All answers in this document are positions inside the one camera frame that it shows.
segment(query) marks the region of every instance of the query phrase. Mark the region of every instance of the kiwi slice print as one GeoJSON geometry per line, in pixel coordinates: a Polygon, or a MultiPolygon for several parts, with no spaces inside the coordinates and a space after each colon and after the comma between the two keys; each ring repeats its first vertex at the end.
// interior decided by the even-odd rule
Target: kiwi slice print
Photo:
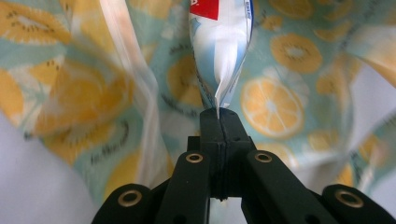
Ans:
{"type": "Polygon", "coordinates": [[[23,95],[18,83],[9,72],[0,68],[0,111],[18,123],[18,117],[23,111],[23,95]]]}
{"type": "Polygon", "coordinates": [[[39,63],[31,67],[29,73],[40,83],[52,86],[61,69],[62,58],[54,58],[39,63]]]}
{"type": "Polygon", "coordinates": [[[43,142],[53,153],[72,165],[82,152],[105,143],[113,133],[112,123],[78,126],[44,137],[43,142]]]}
{"type": "Polygon", "coordinates": [[[184,56],[169,69],[167,84],[173,97],[181,103],[202,106],[195,62],[191,55],[184,56]]]}
{"type": "Polygon", "coordinates": [[[0,8],[0,36],[5,39],[32,45],[70,41],[69,32],[47,11],[8,2],[0,2],[0,8]]]}
{"type": "Polygon", "coordinates": [[[274,37],[271,52],[278,63],[301,74],[316,72],[323,61],[317,46],[310,39],[296,34],[274,37]]]}

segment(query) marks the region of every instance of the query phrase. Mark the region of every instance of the fruit-patterned fabric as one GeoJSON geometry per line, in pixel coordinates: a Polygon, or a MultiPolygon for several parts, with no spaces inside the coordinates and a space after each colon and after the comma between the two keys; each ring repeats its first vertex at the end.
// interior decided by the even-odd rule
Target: fruit-patterned fabric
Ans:
{"type": "MultiPolygon", "coordinates": [[[[76,169],[98,204],[127,183],[155,187],[187,137],[200,134],[190,3],[126,0],[140,48],[131,55],[141,53],[150,71],[139,75],[126,69],[99,0],[0,2],[0,108],[76,169]],[[150,94],[140,79],[150,80],[150,94]]],[[[348,155],[349,85],[369,65],[396,86],[394,1],[252,4],[252,40],[230,109],[257,148],[290,169],[350,156],[338,181],[369,192],[395,172],[396,117],[348,155]]]]}

